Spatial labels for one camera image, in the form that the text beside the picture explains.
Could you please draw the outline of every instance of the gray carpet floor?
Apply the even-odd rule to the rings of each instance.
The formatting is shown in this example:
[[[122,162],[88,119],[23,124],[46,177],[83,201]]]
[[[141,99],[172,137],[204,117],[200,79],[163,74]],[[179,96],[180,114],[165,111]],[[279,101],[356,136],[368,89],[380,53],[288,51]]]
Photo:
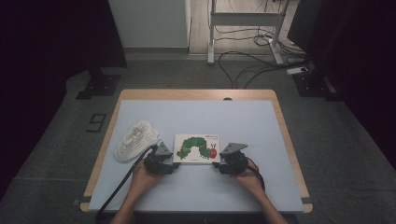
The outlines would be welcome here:
[[[61,107],[0,203],[0,223],[93,223],[94,214],[81,212],[78,200],[122,90],[231,88],[217,63],[128,60],[128,69],[103,69],[121,75],[113,96],[76,100],[89,75],[67,81]],[[253,64],[233,58],[224,68],[236,77]],[[250,77],[242,76],[240,86]],[[277,94],[314,204],[311,213],[297,215],[299,223],[396,223],[396,173],[344,103],[300,97],[285,70],[262,74],[247,88]],[[89,123],[92,114],[107,114],[99,133],[86,132],[97,128]]]

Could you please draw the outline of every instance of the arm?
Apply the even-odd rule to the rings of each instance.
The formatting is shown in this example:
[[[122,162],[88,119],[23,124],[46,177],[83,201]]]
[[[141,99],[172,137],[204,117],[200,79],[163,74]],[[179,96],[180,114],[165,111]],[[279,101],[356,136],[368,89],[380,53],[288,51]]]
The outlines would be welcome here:
[[[152,175],[146,170],[144,161],[142,160],[134,169],[134,175],[132,176],[131,187],[129,187],[128,193],[125,196],[124,202],[122,203],[120,210],[111,220],[111,224],[123,224],[131,223],[134,215],[134,205],[140,196],[154,186],[163,175]]]
[[[248,164],[250,167],[256,167],[252,161],[249,161]],[[271,201],[268,199],[265,191],[262,189],[262,184],[260,180],[253,174],[252,171],[246,170],[241,175],[233,176],[239,184],[247,189],[250,193],[254,195],[256,200],[259,202],[260,207],[262,208],[262,214],[265,219],[270,224],[284,224],[288,223],[285,218],[283,218],[280,213],[274,208]]]

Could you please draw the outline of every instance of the white power strip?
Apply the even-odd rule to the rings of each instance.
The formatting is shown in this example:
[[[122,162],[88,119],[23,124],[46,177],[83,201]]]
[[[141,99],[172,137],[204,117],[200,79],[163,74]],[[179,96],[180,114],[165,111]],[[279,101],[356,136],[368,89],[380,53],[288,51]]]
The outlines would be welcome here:
[[[306,69],[306,67],[296,67],[296,68],[291,68],[291,69],[286,70],[286,73],[289,76],[292,76],[292,75],[297,75],[300,73],[305,73],[307,71],[308,71],[308,69]]]

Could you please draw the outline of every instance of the white cloth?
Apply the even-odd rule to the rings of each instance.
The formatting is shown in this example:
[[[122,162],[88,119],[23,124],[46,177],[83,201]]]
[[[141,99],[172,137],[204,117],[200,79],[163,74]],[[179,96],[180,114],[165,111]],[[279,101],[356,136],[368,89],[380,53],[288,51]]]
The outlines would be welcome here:
[[[114,151],[114,157],[120,162],[129,161],[150,146],[157,144],[158,136],[158,132],[150,122],[140,120],[121,138]]]

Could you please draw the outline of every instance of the children's book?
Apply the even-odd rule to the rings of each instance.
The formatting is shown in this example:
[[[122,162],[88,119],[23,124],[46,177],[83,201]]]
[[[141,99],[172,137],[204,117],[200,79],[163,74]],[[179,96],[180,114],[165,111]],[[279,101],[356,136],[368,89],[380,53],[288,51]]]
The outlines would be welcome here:
[[[219,149],[219,136],[216,134],[176,134],[173,162],[220,162]]]

